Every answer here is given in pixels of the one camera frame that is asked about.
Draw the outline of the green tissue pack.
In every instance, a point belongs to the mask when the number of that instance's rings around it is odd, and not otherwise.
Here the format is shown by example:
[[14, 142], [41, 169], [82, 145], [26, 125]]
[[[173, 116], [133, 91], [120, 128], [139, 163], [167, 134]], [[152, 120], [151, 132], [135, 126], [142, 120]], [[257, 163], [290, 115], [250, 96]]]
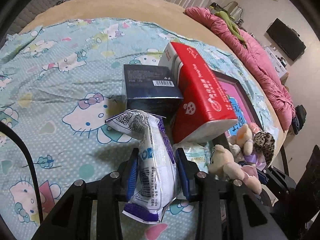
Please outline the green tissue pack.
[[188, 161], [197, 164], [200, 171], [208, 173], [208, 165], [210, 164], [210, 150], [195, 142], [183, 142], [173, 145], [173, 150], [182, 148]]

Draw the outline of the white purple packet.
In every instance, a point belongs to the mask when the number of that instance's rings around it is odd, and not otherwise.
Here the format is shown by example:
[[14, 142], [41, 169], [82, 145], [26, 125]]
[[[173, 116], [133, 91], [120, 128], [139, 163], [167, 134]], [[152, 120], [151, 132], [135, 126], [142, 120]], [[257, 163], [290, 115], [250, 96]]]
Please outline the white purple packet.
[[180, 192], [176, 160], [161, 117], [127, 110], [106, 120], [108, 126], [139, 141], [139, 182], [123, 214], [145, 224], [161, 222]]

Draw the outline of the plush bear pink bow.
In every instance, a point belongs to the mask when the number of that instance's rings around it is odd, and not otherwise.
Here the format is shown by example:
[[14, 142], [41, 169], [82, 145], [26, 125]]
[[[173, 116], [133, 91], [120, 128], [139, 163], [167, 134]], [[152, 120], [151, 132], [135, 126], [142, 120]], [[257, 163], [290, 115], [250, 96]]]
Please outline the plush bear pink bow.
[[262, 186], [257, 169], [251, 165], [241, 166], [234, 161], [232, 153], [222, 145], [214, 146], [212, 163], [208, 165], [210, 174], [218, 177], [227, 176], [231, 180], [239, 179], [255, 194], [261, 194]]

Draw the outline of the leopard print scrunchie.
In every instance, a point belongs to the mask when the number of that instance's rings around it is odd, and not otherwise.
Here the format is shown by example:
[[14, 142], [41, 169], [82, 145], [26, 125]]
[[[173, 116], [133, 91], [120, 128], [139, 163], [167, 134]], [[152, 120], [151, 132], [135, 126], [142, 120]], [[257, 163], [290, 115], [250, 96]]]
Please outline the leopard print scrunchie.
[[275, 139], [271, 133], [258, 132], [254, 136], [253, 151], [264, 156], [266, 165], [270, 165], [273, 159], [275, 145]]

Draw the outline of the red white tissue pack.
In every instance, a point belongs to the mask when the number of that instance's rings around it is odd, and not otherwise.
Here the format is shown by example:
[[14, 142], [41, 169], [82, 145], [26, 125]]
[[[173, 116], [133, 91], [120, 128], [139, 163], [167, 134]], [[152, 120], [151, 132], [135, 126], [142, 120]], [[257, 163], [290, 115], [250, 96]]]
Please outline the red white tissue pack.
[[183, 95], [171, 129], [174, 143], [208, 142], [238, 122], [215, 74], [195, 48], [169, 42], [159, 65], [171, 70]]

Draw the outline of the dark blue box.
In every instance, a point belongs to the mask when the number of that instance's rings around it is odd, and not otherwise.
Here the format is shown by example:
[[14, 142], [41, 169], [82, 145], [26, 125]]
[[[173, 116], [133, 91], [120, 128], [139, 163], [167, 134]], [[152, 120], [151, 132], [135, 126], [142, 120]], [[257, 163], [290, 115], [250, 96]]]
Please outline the dark blue box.
[[125, 64], [123, 77], [127, 109], [161, 116], [167, 122], [174, 117], [183, 95], [168, 67]]

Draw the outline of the hello kitty blue cloth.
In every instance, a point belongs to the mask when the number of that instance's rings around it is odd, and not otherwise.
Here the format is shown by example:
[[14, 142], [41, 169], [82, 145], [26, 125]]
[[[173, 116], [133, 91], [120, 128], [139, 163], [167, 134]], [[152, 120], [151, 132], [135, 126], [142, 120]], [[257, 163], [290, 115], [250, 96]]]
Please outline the hello kitty blue cloth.
[[103, 178], [138, 141], [105, 124], [124, 105], [125, 64], [157, 65], [171, 41], [197, 49], [208, 66], [237, 79], [264, 130], [279, 130], [266, 96], [228, 50], [154, 23], [130, 19], [69, 20], [9, 35], [1, 49], [1, 121], [24, 141], [48, 214], [71, 184]]

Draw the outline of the pink quilt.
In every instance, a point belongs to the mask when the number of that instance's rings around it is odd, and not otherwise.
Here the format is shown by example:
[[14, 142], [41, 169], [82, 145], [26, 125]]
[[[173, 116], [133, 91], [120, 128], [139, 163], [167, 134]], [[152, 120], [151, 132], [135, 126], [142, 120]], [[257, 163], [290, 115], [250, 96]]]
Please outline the pink quilt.
[[188, 7], [184, 13], [204, 25], [231, 48], [233, 53], [257, 80], [271, 103], [282, 129], [287, 131], [296, 115], [291, 95], [281, 83], [267, 53], [256, 39], [246, 31], [238, 28], [246, 41], [246, 46], [243, 46], [229, 31], [224, 20], [212, 14], [207, 8]]

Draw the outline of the white drawer cabinet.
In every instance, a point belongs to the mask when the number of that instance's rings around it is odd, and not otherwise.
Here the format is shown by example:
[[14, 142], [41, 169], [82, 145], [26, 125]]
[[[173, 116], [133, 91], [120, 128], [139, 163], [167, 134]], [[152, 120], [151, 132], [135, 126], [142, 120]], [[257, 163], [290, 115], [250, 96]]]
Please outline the white drawer cabinet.
[[281, 82], [284, 82], [289, 75], [289, 72], [286, 70], [286, 61], [283, 57], [277, 56], [270, 47], [264, 47], [263, 49], [267, 53]]

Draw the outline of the green garment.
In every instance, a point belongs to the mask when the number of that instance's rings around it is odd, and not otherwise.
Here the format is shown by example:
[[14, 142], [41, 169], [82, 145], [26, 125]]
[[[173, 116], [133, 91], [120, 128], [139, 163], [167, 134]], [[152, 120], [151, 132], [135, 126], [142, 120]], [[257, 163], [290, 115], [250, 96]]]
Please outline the green garment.
[[214, 15], [224, 20], [232, 35], [235, 36], [243, 46], [246, 46], [246, 41], [240, 34], [237, 25], [229, 18], [228, 14], [225, 11], [218, 11]]

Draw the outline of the black television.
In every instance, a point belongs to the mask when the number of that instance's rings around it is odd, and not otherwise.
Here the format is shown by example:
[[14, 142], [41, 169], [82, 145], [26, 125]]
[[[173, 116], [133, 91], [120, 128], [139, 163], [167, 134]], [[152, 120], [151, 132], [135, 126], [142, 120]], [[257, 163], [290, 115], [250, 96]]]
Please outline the black television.
[[266, 33], [291, 61], [296, 61], [296, 59], [304, 54], [306, 49], [304, 42], [292, 28], [283, 23], [279, 18], [274, 20]]

